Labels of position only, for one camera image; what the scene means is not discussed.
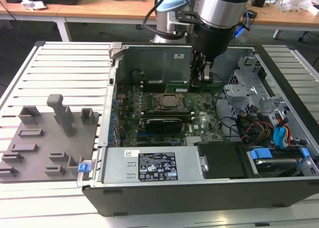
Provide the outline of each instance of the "blue tab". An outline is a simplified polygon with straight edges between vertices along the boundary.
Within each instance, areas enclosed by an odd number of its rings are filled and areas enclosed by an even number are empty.
[[[250,155],[253,158],[253,160],[258,158],[257,153],[254,150],[250,151]]]
[[[250,154],[253,160],[270,159],[273,157],[273,155],[271,155],[269,148],[255,148],[254,150],[250,151]]]
[[[82,163],[79,164],[78,172],[90,172],[91,164]]]
[[[284,127],[276,127],[274,130],[274,136],[273,136],[274,143],[275,145],[279,146],[280,149],[282,150],[285,148],[283,144],[285,133],[286,133],[286,130],[284,129]]]
[[[305,147],[301,149],[301,152],[302,152],[302,154],[303,154],[303,156],[304,156],[305,158],[308,157],[308,156],[310,156],[310,153],[309,153],[308,149],[305,148]]]

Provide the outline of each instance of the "robotic arm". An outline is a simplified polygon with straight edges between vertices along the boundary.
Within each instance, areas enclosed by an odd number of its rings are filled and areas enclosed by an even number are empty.
[[[200,0],[191,35],[190,91],[213,82],[210,68],[233,39],[248,0]]]

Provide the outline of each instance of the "power supply label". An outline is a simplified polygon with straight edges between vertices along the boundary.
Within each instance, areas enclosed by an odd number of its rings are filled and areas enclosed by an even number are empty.
[[[139,153],[139,180],[141,182],[178,180],[175,153]]]

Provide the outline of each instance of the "gray foam insert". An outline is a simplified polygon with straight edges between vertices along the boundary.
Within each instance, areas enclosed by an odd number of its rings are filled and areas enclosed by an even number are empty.
[[[73,136],[67,137],[54,118],[55,113],[41,113],[33,116],[36,124],[19,125],[8,151],[5,154],[18,152],[22,159],[7,159],[0,163],[0,182],[42,182],[42,181],[72,181],[77,179],[74,172],[80,158],[90,160],[92,157],[96,128],[99,114],[94,112],[93,124],[83,125],[81,112],[73,112],[72,126],[75,130]],[[19,136],[22,130],[41,129],[42,136]],[[57,171],[65,170],[63,174],[54,172],[52,167],[61,166]]]

